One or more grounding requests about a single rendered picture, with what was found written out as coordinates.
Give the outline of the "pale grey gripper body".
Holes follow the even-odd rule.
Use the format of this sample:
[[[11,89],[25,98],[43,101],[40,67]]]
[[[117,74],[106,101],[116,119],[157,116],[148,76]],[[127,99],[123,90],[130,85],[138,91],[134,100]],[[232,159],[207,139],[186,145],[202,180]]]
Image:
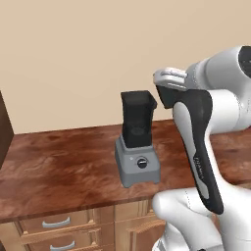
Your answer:
[[[185,79],[187,73],[176,68],[164,68],[153,73],[153,82],[156,86],[184,91],[187,89]]]

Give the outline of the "black blender jar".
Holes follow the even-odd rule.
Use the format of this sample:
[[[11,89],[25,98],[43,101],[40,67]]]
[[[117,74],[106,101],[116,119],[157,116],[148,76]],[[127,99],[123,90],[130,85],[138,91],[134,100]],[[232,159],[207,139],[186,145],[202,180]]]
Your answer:
[[[157,102],[148,90],[121,93],[123,102],[123,138],[127,148],[152,144],[151,125]]]

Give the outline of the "grey blender base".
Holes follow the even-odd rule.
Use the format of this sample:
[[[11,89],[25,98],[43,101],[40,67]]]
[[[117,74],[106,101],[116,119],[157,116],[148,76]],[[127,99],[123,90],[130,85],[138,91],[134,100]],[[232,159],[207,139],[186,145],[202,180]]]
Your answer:
[[[158,183],[161,179],[159,158],[152,145],[127,148],[123,136],[120,135],[115,142],[115,158],[121,183],[125,188],[145,181]],[[139,158],[146,158],[148,160],[146,168],[140,169],[137,166]]]

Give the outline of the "light wood cupboard door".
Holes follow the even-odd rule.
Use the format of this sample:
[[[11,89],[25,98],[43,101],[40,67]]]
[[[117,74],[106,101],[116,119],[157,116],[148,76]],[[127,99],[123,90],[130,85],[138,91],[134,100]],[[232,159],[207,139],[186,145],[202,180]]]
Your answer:
[[[153,212],[151,200],[115,206],[116,251],[152,251],[164,229],[165,222]]]

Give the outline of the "light wood drawer front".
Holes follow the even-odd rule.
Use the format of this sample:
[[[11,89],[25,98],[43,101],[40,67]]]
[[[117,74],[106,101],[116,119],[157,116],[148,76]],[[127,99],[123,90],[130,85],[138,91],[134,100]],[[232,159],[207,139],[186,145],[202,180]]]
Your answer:
[[[42,222],[57,223],[71,217],[71,223],[67,226],[44,228]],[[114,221],[114,207],[107,206],[101,208],[86,209],[82,211],[68,212],[53,216],[45,216],[34,219],[21,220],[16,222],[16,227],[20,235],[45,233],[55,230],[67,229],[74,226],[97,226],[109,224]]]
[[[75,247],[70,250],[101,247],[114,243],[114,232],[112,230],[97,228],[92,231],[77,232],[43,241],[33,242],[28,245],[28,248],[30,251],[50,251],[50,245],[64,246],[70,244],[73,240],[75,241]]]

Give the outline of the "dark brown cabinet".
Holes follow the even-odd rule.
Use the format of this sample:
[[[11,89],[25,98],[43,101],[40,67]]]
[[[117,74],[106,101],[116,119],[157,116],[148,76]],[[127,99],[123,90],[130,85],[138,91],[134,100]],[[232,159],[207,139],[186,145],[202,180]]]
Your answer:
[[[7,112],[2,92],[0,91],[0,169],[2,168],[13,137],[13,127]]]

